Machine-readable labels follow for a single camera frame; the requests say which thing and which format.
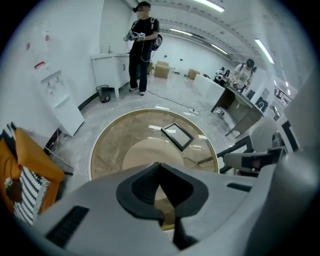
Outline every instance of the cable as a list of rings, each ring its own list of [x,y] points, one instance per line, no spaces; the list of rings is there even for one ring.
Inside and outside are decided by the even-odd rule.
[[[152,58],[154,57],[155,51],[153,52],[153,54],[152,54],[151,58],[149,59],[149,61],[145,61],[145,60],[142,58],[142,54],[143,54],[143,52],[144,52],[144,46],[145,46],[145,41],[143,41],[140,59],[141,59],[143,62],[148,63],[148,62],[150,62],[150,61],[152,60]],[[130,52],[128,41],[126,42],[126,48],[128,49],[128,52]]]
[[[59,129],[56,129],[56,146],[55,146],[54,152],[57,152],[58,143],[59,143]]]
[[[214,166],[214,164],[209,164],[209,165],[200,165],[200,164],[198,164],[196,161],[194,161],[194,160],[192,160],[191,158],[186,157],[186,156],[184,156],[184,157],[183,157],[183,159],[188,159],[188,160],[190,160],[191,162],[195,163],[197,166],[202,167],[202,168],[210,167],[210,166]]]
[[[67,163],[63,158],[61,158],[60,156],[56,155],[54,152],[52,152],[49,148],[47,148],[46,146],[44,147],[46,150],[48,150],[51,154],[53,154],[56,158],[60,159],[61,161],[63,161],[67,166],[71,167],[72,169],[74,169],[76,172],[78,172],[79,174],[81,174],[86,180],[89,181],[89,179],[83,175],[80,171],[78,171],[76,168],[74,168],[71,164]]]
[[[162,97],[162,96],[160,96],[160,95],[158,95],[158,94],[156,94],[156,93],[153,93],[153,92],[151,92],[151,91],[149,91],[149,90],[146,90],[148,93],[151,93],[151,94],[153,94],[153,95],[156,95],[156,96],[158,96],[158,97],[160,97],[160,98],[162,98],[162,99],[165,99],[165,100],[168,100],[168,101],[170,101],[170,102],[174,102],[174,103],[177,103],[177,104],[179,104],[179,105],[181,105],[181,106],[184,106],[184,107],[186,107],[186,108],[190,108],[190,109],[192,109],[193,111],[196,111],[193,107],[191,107],[191,106],[187,106],[187,105],[183,105],[183,104],[181,104],[181,103],[179,103],[179,102],[176,102],[176,101],[174,101],[174,100],[172,100],[172,99],[168,99],[168,98],[166,98],[166,97]]]

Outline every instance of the orange cloth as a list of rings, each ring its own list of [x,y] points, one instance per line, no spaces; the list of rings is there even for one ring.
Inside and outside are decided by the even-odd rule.
[[[11,153],[4,139],[0,141],[0,194],[1,198],[10,213],[14,212],[14,203],[7,197],[5,181],[7,178],[19,180],[21,170],[17,160]]]
[[[65,174],[63,171],[55,165],[42,148],[24,130],[17,128],[14,134],[19,164],[51,182],[60,183],[64,179]]]

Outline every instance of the black frame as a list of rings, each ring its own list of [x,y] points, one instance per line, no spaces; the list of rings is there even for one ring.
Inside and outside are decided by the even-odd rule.
[[[284,130],[290,145],[292,147],[293,152],[297,151],[299,149],[298,144],[296,142],[296,139],[294,137],[294,135],[292,134],[291,130],[290,130],[291,124],[289,123],[289,121],[286,121],[283,125],[282,125],[282,129]]]
[[[181,145],[169,132],[166,131],[169,127],[176,125],[178,126],[190,139],[187,141],[186,144]],[[189,132],[186,131],[186,129],[182,128],[181,125],[179,125],[176,122],[173,122],[171,124],[166,125],[165,127],[161,128],[161,131],[172,141],[172,143],[182,152],[184,151],[190,143],[195,139]]]

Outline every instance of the circular platform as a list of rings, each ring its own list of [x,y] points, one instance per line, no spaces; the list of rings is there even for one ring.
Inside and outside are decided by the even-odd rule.
[[[194,138],[183,151],[162,131],[162,128],[174,123]],[[194,163],[208,157],[213,160],[203,166]],[[195,172],[217,173],[219,170],[217,155],[197,126],[169,111],[143,109],[121,116],[101,133],[92,150],[90,176],[97,179],[154,162],[193,168]],[[165,215],[163,229],[172,228],[175,221],[173,207],[160,187],[154,206]]]

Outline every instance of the person in background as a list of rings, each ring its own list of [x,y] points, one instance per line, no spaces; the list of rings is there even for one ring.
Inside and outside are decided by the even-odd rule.
[[[225,71],[224,75],[222,76],[222,79],[220,80],[220,83],[219,83],[220,86],[225,87],[225,84],[228,80],[229,74],[230,74],[230,70],[227,69]]]
[[[241,89],[244,85],[249,87],[254,72],[254,66],[255,62],[251,58],[246,61],[246,64],[242,63],[236,66],[231,84],[236,84],[238,89]]]
[[[225,68],[224,67],[220,68],[219,70],[217,70],[215,72],[215,77],[214,77],[213,81],[215,83],[217,83],[218,85],[219,85],[219,83],[220,83],[220,81],[222,79],[222,76],[223,76],[224,72],[225,72]]]
[[[139,20],[132,25],[132,32],[144,33],[143,39],[137,38],[132,46],[129,55],[129,75],[130,75],[130,92],[139,89],[140,95],[144,96],[147,89],[147,70],[151,58],[152,43],[158,37],[159,21],[150,17],[151,4],[142,1],[136,8]],[[137,84],[137,67],[140,64],[140,84]]]

